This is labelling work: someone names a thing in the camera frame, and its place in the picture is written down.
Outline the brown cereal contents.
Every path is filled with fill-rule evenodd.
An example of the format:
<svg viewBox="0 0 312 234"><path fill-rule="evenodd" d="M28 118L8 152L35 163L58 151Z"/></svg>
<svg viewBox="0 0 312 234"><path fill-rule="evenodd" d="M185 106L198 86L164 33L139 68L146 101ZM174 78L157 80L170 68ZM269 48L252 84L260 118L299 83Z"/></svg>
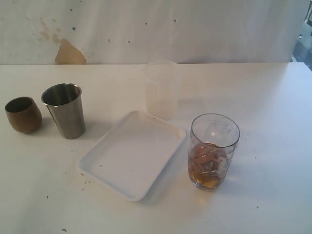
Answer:
<svg viewBox="0 0 312 234"><path fill-rule="evenodd" d="M224 149L211 143L198 143L189 150L189 178L201 190L214 190L225 179L229 163Z"/></svg>

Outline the stainless steel cup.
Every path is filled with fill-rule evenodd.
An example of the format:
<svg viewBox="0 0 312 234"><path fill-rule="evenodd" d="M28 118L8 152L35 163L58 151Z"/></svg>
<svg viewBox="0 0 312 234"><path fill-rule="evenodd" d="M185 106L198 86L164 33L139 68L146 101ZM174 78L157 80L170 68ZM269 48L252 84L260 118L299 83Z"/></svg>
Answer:
<svg viewBox="0 0 312 234"><path fill-rule="evenodd" d="M81 88L73 83L56 84L41 95L60 134L65 139L76 139L85 133Z"/></svg>

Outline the brown wooden cup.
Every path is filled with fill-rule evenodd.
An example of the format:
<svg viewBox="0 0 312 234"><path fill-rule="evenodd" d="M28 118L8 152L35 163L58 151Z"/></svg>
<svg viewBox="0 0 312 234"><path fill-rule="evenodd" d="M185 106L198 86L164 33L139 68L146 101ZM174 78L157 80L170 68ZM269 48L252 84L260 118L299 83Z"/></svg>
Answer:
<svg viewBox="0 0 312 234"><path fill-rule="evenodd" d="M17 97L9 101L5 111L10 125L19 133L30 134L41 126L41 112L31 97Z"/></svg>

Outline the clear plastic measuring cup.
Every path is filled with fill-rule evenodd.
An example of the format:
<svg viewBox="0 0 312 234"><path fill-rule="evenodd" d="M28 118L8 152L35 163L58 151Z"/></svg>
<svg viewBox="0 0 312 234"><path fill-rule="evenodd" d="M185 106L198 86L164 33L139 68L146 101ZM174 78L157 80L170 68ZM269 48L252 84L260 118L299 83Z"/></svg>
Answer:
<svg viewBox="0 0 312 234"><path fill-rule="evenodd" d="M225 179L241 132L230 118L207 113L191 124L188 149L188 175L199 189L211 191Z"/></svg>

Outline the translucent plastic container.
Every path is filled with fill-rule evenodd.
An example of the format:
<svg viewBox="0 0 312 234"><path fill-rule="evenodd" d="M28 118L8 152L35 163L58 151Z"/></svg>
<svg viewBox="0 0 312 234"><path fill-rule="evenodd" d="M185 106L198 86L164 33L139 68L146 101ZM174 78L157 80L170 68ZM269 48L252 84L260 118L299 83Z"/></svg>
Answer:
<svg viewBox="0 0 312 234"><path fill-rule="evenodd" d="M169 120L177 112L181 71L169 60L149 62L144 68L145 103L149 114Z"/></svg>

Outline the white plastic tray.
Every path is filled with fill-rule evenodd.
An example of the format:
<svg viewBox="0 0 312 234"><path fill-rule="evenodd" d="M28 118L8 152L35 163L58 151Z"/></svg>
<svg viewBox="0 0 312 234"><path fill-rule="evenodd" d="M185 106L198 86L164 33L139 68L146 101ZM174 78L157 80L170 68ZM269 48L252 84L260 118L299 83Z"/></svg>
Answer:
<svg viewBox="0 0 312 234"><path fill-rule="evenodd" d="M78 171L129 202L142 200L186 137L184 129L131 111L77 162Z"/></svg>

